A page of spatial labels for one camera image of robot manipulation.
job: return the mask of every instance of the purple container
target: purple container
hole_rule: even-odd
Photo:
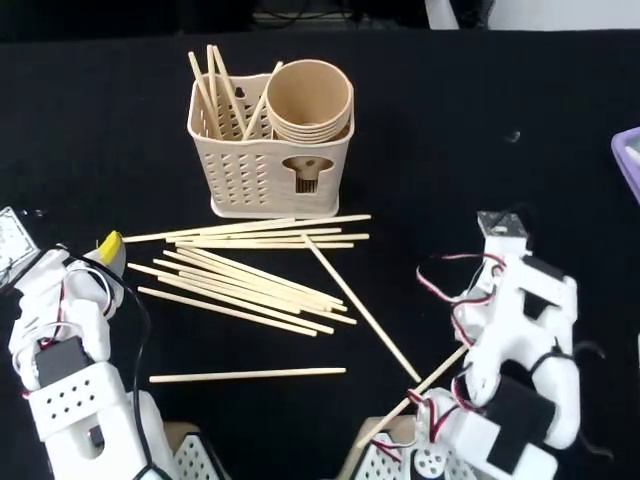
[[[640,203],[640,127],[614,136],[611,149],[624,178]]]

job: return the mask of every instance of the plastic basket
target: plastic basket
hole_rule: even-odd
[[[231,77],[245,124],[253,114],[270,74],[252,77]],[[266,109],[247,141],[239,141],[242,132],[219,75],[218,122],[223,140],[208,138],[212,127],[207,125],[204,102],[193,84],[187,130],[193,137],[204,174],[211,190],[211,207],[221,217],[231,218],[316,218],[330,217],[338,212],[340,180],[354,133],[353,111],[348,126],[338,139],[319,145],[300,145],[284,140],[272,140]],[[320,161],[328,168],[317,180],[301,179],[286,165]]]

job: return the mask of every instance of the black tablecloth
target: black tablecloth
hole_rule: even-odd
[[[578,281],[575,337],[608,354],[606,362],[580,361],[582,428],[616,461],[576,443],[557,454],[558,478],[626,478],[640,405],[640,223],[609,142],[640,124],[640,33],[278,33],[2,46],[0,205],[43,210],[42,218],[27,217],[36,240],[81,250],[112,228],[135,234],[218,222],[185,128],[186,52],[202,55],[207,42],[221,47],[233,74],[317,57],[352,79],[357,132],[341,213],[373,214],[369,224],[350,227],[372,239],[328,256],[423,375],[456,345],[447,306],[416,284],[416,264],[460,290],[476,265],[445,269],[427,263],[429,255],[480,251],[478,209],[535,208],[535,253]],[[162,248],[132,245],[128,255],[148,264]],[[340,293],[309,252],[230,255]],[[155,331],[145,377],[349,369],[149,387],[165,420],[204,430],[234,478],[336,475],[363,420],[389,411],[412,385],[364,321],[312,339],[158,299],[147,304]],[[2,314],[5,346],[13,314]],[[137,317],[128,303],[112,321],[112,361],[128,385]],[[44,478],[46,456],[19,392],[5,352],[2,477]]]

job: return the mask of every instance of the chopstick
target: chopstick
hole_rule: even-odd
[[[222,84],[224,85],[225,91],[227,93],[229,104],[233,109],[233,113],[235,113],[236,115],[238,126],[240,127],[240,131],[244,136],[247,132],[247,127],[244,124],[244,114],[240,112],[240,108],[238,108],[238,103],[236,102],[236,94],[233,90],[233,85],[231,85],[231,79],[229,78],[229,74],[227,73],[227,67],[225,67],[224,61],[222,60],[222,55],[220,55],[220,50],[218,50],[218,47],[216,45],[213,46],[213,56],[215,57],[216,64],[218,65],[218,69],[220,70]]]
[[[228,233],[222,235],[187,235],[184,237],[170,237],[167,238],[167,243],[176,242],[192,242],[194,240],[246,240],[246,239],[258,239],[258,238],[276,238],[276,237],[289,237],[292,235],[325,235],[341,233],[341,228],[309,228],[300,230],[276,230],[266,232],[248,232],[248,233]]]
[[[239,298],[234,298],[229,295],[225,295],[222,293],[216,293],[211,290],[207,290],[200,286],[194,285],[194,281],[189,281],[185,278],[181,278],[172,273],[164,272],[162,270],[157,270],[155,268],[145,267],[143,265],[138,265],[135,263],[128,263],[127,266],[133,270],[138,270],[140,272],[146,273],[148,275],[154,275],[158,279],[158,281],[162,283],[167,283],[177,288],[181,288],[183,290],[187,290],[192,293],[197,293],[202,295],[203,297],[208,297],[213,300],[218,300],[219,302],[229,303],[231,305],[235,305],[236,307],[241,307],[246,310],[251,310],[256,313],[260,313],[262,315],[266,315],[268,317],[277,318],[278,320],[282,320],[285,322],[292,323],[294,325],[298,325],[300,327],[309,328],[313,330],[317,330],[322,333],[326,333],[328,335],[332,335],[334,330],[331,327],[327,327],[325,325],[321,325],[316,322],[311,322],[308,320],[303,320],[298,317],[294,317],[293,315],[289,315],[287,313],[278,312],[277,310],[273,310],[271,308],[262,307],[255,303],[251,303],[250,299],[241,300]]]
[[[223,240],[209,242],[177,242],[176,247],[179,248],[226,248],[226,249],[245,249],[245,250],[307,250],[307,246],[303,243],[259,243],[250,240]],[[319,242],[318,248],[336,250],[343,248],[353,248],[354,244],[350,242]]]
[[[299,333],[301,335],[307,335],[310,337],[315,337],[318,335],[318,332],[316,332],[315,330],[311,330],[309,328],[302,328],[295,325],[291,325],[289,323],[279,322],[277,320],[270,320],[268,318],[260,317],[258,315],[253,315],[251,313],[245,313],[239,310],[233,310],[231,308],[221,307],[219,305],[214,305],[213,303],[201,302],[199,300],[194,300],[188,297],[182,297],[180,295],[174,295],[172,293],[163,292],[161,290],[155,290],[155,289],[146,288],[146,287],[138,287],[138,291],[140,293],[144,293],[145,295],[151,295],[151,296],[162,298],[165,300],[170,300],[172,302],[182,303],[184,305],[189,305],[196,308],[202,308],[203,310],[210,310],[212,312],[222,313],[224,315],[241,318],[243,320],[248,320],[250,322],[260,323],[262,325],[267,325],[269,327],[280,328],[282,330]]]
[[[467,351],[467,347],[462,345],[458,350],[453,352],[449,358],[447,358],[442,364],[436,368],[431,375],[429,375],[420,385],[414,388],[415,392],[418,394],[424,393],[430,386],[438,380],[450,367],[453,365],[464,353]],[[375,427],[373,427],[367,434],[365,434],[358,443],[356,443],[357,448],[364,448],[373,437],[375,437],[380,431],[387,426],[387,424],[393,420],[395,417],[400,415],[402,411],[409,406],[411,402],[409,399],[405,398],[402,400],[396,408],[391,410],[382,420],[380,420]]]
[[[324,242],[352,242],[355,240],[369,240],[368,233],[347,233],[344,235],[314,235],[309,237],[316,245]],[[304,240],[300,236],[281,237],[277,239],[272,238],[257,238],[251,241],[256,243],[304,243]]]
[[[171,278],[167,278],[166,276],[161,276],[161,277],[158,277],[158,281],[162,283],[167,283],[177,288],[181,288],[183,290],[187,290],[189,292],[198,293],[203,297],[209,297],[214,300],[218,300],[220,302],[229,303],[231,305],[235,305],[235,306],[244,308],[246,310],[252,310],[254,312],[261,313],[269,317],[277,318],[278,320],[289,322],[293,325],[298,325],[299,327],[317,330],[318,332],[326,333],[328,335],[333,335],[333,332],[334,332],[333,328],[331,327],[327,327],[325,325],[321,325],[316,322],[311,322],[309,320],[303,320],[302,318],[294,317],[293,315],[289,315],[287,313],[278,312],[271,308],[261,307],[260,305],[256,305],[250,302],[245,302],[244,300],[232,298],[227,295],[211,292],[209,290],[205,290],[204,288],[191,285],[186,281],[184,281],[184,279],[180,279],[180,281],[177,281],[177,280],[172,280]]]
[[[222,132],[220,131],[220,122],[218,121],[218,91],[216,89],[216,64],[213,61],[213,46],[207,45],[207,77],[209,78],[209,93],[211,94],[211,105],[215,116],[213,122],[216,126],[216,132],[219,134],[218,139],[222,140]]]
[[[314,218],[311,220],[299,220],[295,221],[293,218],[279,218],[275,220],[258,220],[253,222],[234,223],[230,225],[218,225],[215,227],[200,227],[190,228],[187,230],[174,230],[171,232],[151,233],[144,235],[135,235],[130,237],[124,237],[125,243],[145,242],[148,240],[164,240],[169,237],[180,237],[185,235],[220,235],[230,233],[244,233],[244,232],[264,232],[269,230],[278,230],[281,228],[298,228],[308,227],[311,225],[328,225],[332,223],[347,223],[347,222],[359,222],[362,220],[370,220],[371,215],[346,215],[342,217],[331,218]]]
[[[400,362],[400,364],[404,367],[407,373],[411,375],[411,378],[413,378],[416,382],[419,382],[421,379],[420,379],[420,375],[418,375],[418,372],[416,372],[416,370],[411,366],[411,364],[406,359],[406,357],[398,349],[396,344],[393,343],[393,340],[389,338],[389,335],[387,335],[387,333],[382,329],[382,327],[376,321],[376,319],[373,318],[373,315],[371,315],[369,310],[367,310],[367,308],[356,296],[356,294],[353,293],[353,290],[349,288],[349,285],[347,285],[347,282],[345,282],[344,279],[337,272],[337,270],[333,268],[331,263],[329,263],[329,260],[326,259],[326,257],[322,254],[322,252],[318,249],[318,247],[311,240],[309,240],[309,237],[307,235],[303,235],[303,238],[306,243],[306,246],[309,247],[309,249],[311,249],[313,254],[324,266],[327,272],[329,272],[329,274],[333,277],[333,279],[340,286],[342,291],[347,295],[347,297],[349,297],[349,300],[351,300],[351,302],[355,305],[355,307],[362,314],[365,320],[369,322],[369,325],[371,325],[371,328],[373,328],[374,332],[376,332],[378,337],[380,337],[380,340],[382,340],[382,342],[386,345],[386,347],[393,354],[393,356],[396,357],[398,362]]]
[[[170,237],[180,237],[185,235],[210,233],[210,234],[222,234],[222,233],[241,233],[241,232],[253,232],[259,230],[273,228],[285,228],[288,225],[293,225],[295,219],[293,218],[277,218],[274,220],[258,220],[253,222],[241,222],[232,223],[230,225],[218,225],[215,227],[199,227],[189,228],[186,230],[173,230],[171,232],[150,233],[144,235],[135,235],[131,237],[124,237],[122,241],[124,243],[136,243],[146,242],[149,240],[164,240]]]
[[[178,253],[183,253],[184,250],[178,249]],[[198,254],[200,256],[203,256],[205,258],[208,258],[210,260],[216,260],[220,263],[224,263],[225,265],[228,265],[230,267],[235,267],[238,270],[242,270],[248,273],[252,273],[258,277],[262,277],[262,278],[266,278],[268,280],[271,280],[273,282],[276,283],[280,283],[282,285],[286,285],[287,287],[291,287],[295,290],[300,290],[302,292],[305,293],[309,293],[313,296],[319,296],[322,299],[324,299],[325,301],[328,301],[330,303],[333,304],[338,304],[338,305],[342,305],[344,302],[342,300],[340,300],[339,298],[336,297],[332,297],[331,295],[327,295],[326,293],[320,292],[318,290],[314,290],[312,288],[306,287],[304,285],[301,285],[299,283],[295,283],[292,282],[290,280],[287,280],[286,278],[282,278],[282,277],[278,277],[277,275],[272,275],[270,273],[264,272],[262,270],[259,270],[257,268],[254,267],[250,267],[249,265],[245,265],[244,263],[240,263],[240,262],[236,262],[234,260],[222,257],[220,255],[216,255],[215,253],[211,253],[211,252],[207,252],[206,250],[200,250],[200,249],[192,249],[191,252]]]
[[[276,74],[276,72],[278,70],[280,70],[282,68],[282,65],[283,65],[282,62],[276,63],[276,66],[273,69],[273,72],[271,72],[271,76],[272,77],[273,77],[273,75]],[[253,115],[251,115],[251,119],[249,120],[249,125],[247,126],[247,130],[242,135],[242,140],[243,141],[249,140],[249,137],[251,136],[251,133],[253,132],[253,129],[256,127],[256,123],[258,123],[258,119],[260,118],[262,109],[264,108],[264,104],[267,101],[267,87],[268,86],[269,86],[269,82],[266,83],[266,85],[264,87],[264,90],[260,94],[260,100],[258,100],[258,103],[255,106],[255,109],[253,110]]]
[[[152,375],[149,383],[204,382],[246,378],[293,377],[346,373],[346,368],[297,368],[289,370],[260,370],[254,372],[195,373],[189,375]]]
[[[202,78],[202,72],[200,71],[200,66],[198,65],[198,60],[196,60],[196,56],[193,52],[189,52],[189,63],[191,63],[191,69],[193,70],[193,75],[196,78],[196,83],[198,84],[198,89],[200,90],[200,95],[202,95],[202,100],[204,101],[205,109],[209,114],[211,119],[211,129],[214,132],[214,138],[221,138],[220,131],[218,130],[218,114],[213,109],[213,105],[211,104],[211,98],[209,98],[209,92],[207,92],[207,86],[204,83],[204,78]]]
[[[184,266],[178,263],[167,262],[163,260],[153,260],[153,263],[157,263],[158,265],[177,270],[179,276],[190,273],[203,278],[235,285],[240,288],[246,288],[247,290],[254,290],[265,295],[283,300],[285,302],[299,305],[300,308],[305,307],[305,309],[311,308],[314,310],[324,309],[324,304],[322,304],[318,299],[312,298],[310,295],[304,294],[303,292],[298,292],[297,290],[289,289],[288,287],[279,285],[275,282],[271,282],[270,280],[262,279],[262,282],[255,282],[253,278],[249,277],[250,274],[243,274],[243,272],[240,271],[234,272],[233,270],[231,270],[231,267],[225,267],[223,264],[220,264],[220,269],[217,269],[215,264],[213,264],[213,260],[210,261],[211,263],[206,263],[204,260],[207,259],[205,259],[204,257],[200,257],[201,259],[203,259],[203,261],[200,261],[192,258],[191,256],[187,256],[186,254],[169,252],[167,250],[163,250],[162,253],[170,258],[174,258],[176,260],[180,260],[182,262],[189,263],[191,265],[195,265],[204,269],[200,270],[198,268]],[[221,271],[222,274],[213,273],[214,271]]]

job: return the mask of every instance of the basket hole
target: basket hole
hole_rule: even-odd
[[[282,164],[296,173],[296,193],[316,193],[320,172],[333,167],[333,162],[321,157],[290,157]]]

